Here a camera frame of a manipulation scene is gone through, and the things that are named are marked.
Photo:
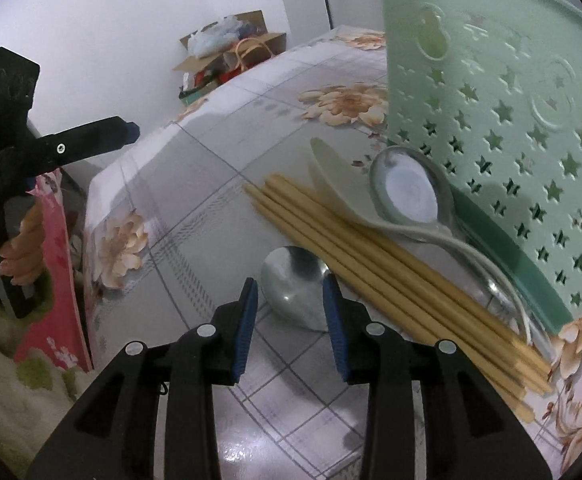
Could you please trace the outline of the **person's left hand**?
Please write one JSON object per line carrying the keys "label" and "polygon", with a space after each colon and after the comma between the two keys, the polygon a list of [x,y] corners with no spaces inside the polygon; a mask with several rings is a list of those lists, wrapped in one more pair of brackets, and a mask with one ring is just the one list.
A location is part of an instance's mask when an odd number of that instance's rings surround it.
{"label": "person's left hand", "polygon": [[37,200],[23,217],[19,234],[0,246],[0,275],[13,285],[33,284],[44,270],[44,239],[43,208]]}

